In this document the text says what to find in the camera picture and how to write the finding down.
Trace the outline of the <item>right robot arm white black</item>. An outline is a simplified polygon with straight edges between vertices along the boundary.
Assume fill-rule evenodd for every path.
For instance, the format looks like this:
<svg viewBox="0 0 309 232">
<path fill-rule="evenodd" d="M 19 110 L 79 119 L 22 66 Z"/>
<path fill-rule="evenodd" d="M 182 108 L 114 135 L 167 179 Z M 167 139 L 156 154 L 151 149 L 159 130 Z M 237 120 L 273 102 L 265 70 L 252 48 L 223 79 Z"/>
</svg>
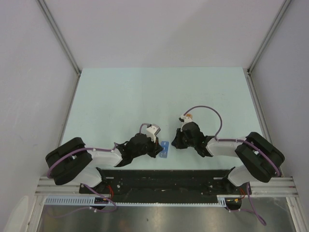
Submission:
<svg viewBox="0 0 309 232">
<path fill-rule="evenodd" d="M 279 177 L 280 166 L 285 160 L 276 147 L 256 132 L 238 139 L 218 139 L 204 135 L 195 122 L 178 128 L 171 144 L 177 149 L 192 147 L 201 157 L 238 157 L 242 165 L 233 167 L 223 181 L 223 189 L 228 194 L 234 194 L 247 182 L 267 183 Z"/>
</svg>

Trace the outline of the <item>blue plastic pill organizer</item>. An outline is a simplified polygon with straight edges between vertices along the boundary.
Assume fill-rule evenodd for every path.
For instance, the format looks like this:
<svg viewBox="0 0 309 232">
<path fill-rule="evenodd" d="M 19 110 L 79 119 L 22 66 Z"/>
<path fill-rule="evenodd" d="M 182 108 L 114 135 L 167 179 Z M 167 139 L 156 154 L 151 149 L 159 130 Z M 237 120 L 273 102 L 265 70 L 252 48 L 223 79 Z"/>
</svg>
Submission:
<svg viewBox="0 0 309 232">
<path fill-rule="evenodd" d="M 159 157 L 166 159 L 167 156 L 168 156 L 168 151 L 169 151 L 169 142 L 168 141 L 162 141 L 161 147 L 162 147 L 162 151 L 159 153 Z"/>
</svg>

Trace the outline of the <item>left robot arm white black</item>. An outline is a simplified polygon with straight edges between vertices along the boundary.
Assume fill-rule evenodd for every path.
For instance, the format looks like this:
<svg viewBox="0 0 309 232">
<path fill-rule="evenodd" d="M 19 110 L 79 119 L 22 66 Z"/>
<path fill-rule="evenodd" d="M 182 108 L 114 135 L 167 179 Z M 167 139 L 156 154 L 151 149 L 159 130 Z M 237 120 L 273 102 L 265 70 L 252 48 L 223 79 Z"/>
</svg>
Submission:
<svg viewBox="0 0 309 232">
<path fill-rule="evenodd" d="M 124 167 L 143 155 L 155 158 L 162 150 L 157 137 L 152 141 L 142 133 L 116 144 L 113 149 L 86 147 L 80 137 L 75 137 L 47 154 L 47 177 L 58 186 L 75 181 L 102 193 L 107 187 L 100 173 L 103 167 Z"/>
</svg>

